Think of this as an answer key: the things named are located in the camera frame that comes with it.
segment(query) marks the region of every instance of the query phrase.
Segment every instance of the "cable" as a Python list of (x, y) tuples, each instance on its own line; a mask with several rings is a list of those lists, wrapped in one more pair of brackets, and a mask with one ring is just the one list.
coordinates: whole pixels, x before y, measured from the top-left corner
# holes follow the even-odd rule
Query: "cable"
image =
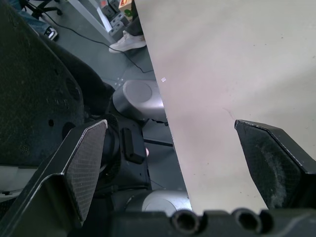
[(139, 67), (136, 63), (134, 63), (134, 61), (131, 60), (130, 57), (128, 57), (125, 52), (120, 51), (120, 50), (113, 49), (113, 48), (111, 48), (110, 46), (108, 46), (106, 43), (103, 43), (103, 42), (100, 42), (100, 41), (96, 41), (96, 40), (94, 40), (94, 39), (90, 39), (90, 38), (88, 38), (88, 37), (86, 37), (86, 36), (83, 36), (83, 35), (79, 34), (77, 31), (75, 31), (75, 30), (73, 30), (73, 29), (71, 29), (71, 28), (69, 28), (69, 27), (59, 25), (59, 24), (58, 24), (56, 21), (54, 21), (45, 11), (43, 11), (42, 9), (38, 8), (37, 6), (33, 5), (33, 4), (30, 3), (30, 2), (28, 2), (28, 3), (29, 3), (29, 5), (31, 5), (32, 7), (36, 8), (37, 10), (41, 11), (41, 12), (44, 13), (46, 16), (48, 16), (48, 18), (49, 18), (52, 22), (54, 22), (54, 24), (56, 24), (57, 26), (59, 26), (59, 27), (61, 27), (61, 28), (64, 28), (64, 29), (67, 29), (67, 30), (69, 30), (69, 31), (72, 31), (72, 32), (74, 32), (76, 35), (78, 35), (78, 36), (80, 36), (80, 37), (82, 37), (82, 38), (85, 38), (86, 40), (89, 40), (89, 41), (92, 41), (92, 42), (95, 42), (95, 43), (103, 44), (103, 45), (105, 45), (106, 47), (108, 47), (108, 48), (110, 48), (110, 49), (112, 49), (112, 50), (114, 50), (114, 51), (116, 51), (116, 52), (123, 53), (123, 54), (126, 56), (126, 58), (127, 58), (132, 64), (135, 65), (136, 68), (138, 68), (139, 70), (142, 71), (142, 73), (150, 73), (150, 72), (153, 72), (153, 70), (149, 70), (149, 71), (145, 71), (145, 72), (144, 72), (143, 69), (142, 69), (141, 67)]

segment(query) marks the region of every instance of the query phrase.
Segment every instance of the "person's leg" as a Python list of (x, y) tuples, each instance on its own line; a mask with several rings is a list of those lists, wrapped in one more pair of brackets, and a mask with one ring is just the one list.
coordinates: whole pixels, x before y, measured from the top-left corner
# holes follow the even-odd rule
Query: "person's leg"
[(57, 36), (57, 32), (46, 22), (40, 21), (21, 9), (19, 0), (8, 0), (8, 3), (20, 16), (39, 34), (47, 35), (51, 40)]
[(144, 33), (140, 24), (138, 12), (136, 9), (135, 1), (132, 2), (133, 20), (123, 31), (124, 36), (117, 43), (110, 45), (109, 51), (111, 53), (119, 53), (128, 51), (133, 48), (142, 48), (146, 46)]
[(46, 30), (50, 28), (50, 25), (47, 24), (46, 22), (40, 21), (30, 14), (28, 14), (25, 11), (20, 10), (19, 15), (23, 17), (23, 19), (34, 29), (36, 30), (39, 34), (44, 35)]
[(132, 36), (143, 36), (143, 29), (142, 25), (140, 24), (137, 8), (135, 1), (132, 1), (132, 9), (133, 13), (133, 20), (132, 22), (126, 27), (126, 31), (131, 34)]

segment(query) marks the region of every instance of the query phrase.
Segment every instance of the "gray concrete floor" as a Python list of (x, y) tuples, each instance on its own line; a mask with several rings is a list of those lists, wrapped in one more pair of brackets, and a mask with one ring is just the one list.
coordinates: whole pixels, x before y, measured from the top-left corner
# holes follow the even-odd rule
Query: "gray concrete floor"
[[(81, 3), (98, 18), (95, 9), (87, 0), (82, 0)], [(72, 28), (93, 40), (109, 44), (68, 2), (65, 0), (61, 0), (60, 3), (52, 1), (48, 6), (53, 5), (63, 11), (62, 16), (58, 16), (56, 12), (48, 13), (58, 24)], [(104, 82), (109, 83), (115, 89), (130, 79), (156, 80), (154, 72), (142, 73), (123, 54), (111, 54), (102, 44), (88, 41), (54, 23), (51, 25), (59, 33), (57, 43), (88, 64)], [(144, 71), (153, 69), (146, 47), (131, 50), (128, 52), (128, 56)], [(151, 121), (144, 127), (143, 132), (147, 139), (172, 142), (170, 130), (163, 124)], [(147, 147), (150, 151), (148, 163), (153, 189), (186, 190), (174, 149), (152, 144), (147, 144)]]

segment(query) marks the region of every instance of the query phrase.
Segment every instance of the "table leg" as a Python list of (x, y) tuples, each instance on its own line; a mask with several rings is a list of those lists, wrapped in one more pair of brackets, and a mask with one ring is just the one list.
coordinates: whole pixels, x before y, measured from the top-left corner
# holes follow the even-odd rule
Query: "table leg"
[(100, 32), (101, 35), (104, 36), (104, 38), (109, 43), (114, 43), (114, 39), (109, 35), (106, 28), (102, 26), (102, 24), (95, 19), (95, 17), (78, 1), (78, 0), (68, 0), (68, 2), (88, 21), (90, 24), (96, 28), (98, 32)]

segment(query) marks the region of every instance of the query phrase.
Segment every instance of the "shoe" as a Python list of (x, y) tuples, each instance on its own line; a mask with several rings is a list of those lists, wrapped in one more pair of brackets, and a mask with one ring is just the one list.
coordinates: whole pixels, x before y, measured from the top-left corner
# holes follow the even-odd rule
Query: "shoe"
[(146, 46), (144, 36), (132, 36), (126, 31), (123, 31), (124, 36), (116, 43), (111, 44), (109, 51), (111, 53), (125, 52), (133, 48), (142, 48)]
[(48, 27), (44, 35), (46, 35), (50, 40), (54, 40), (58, 36), (58, 33), (54, 28)]

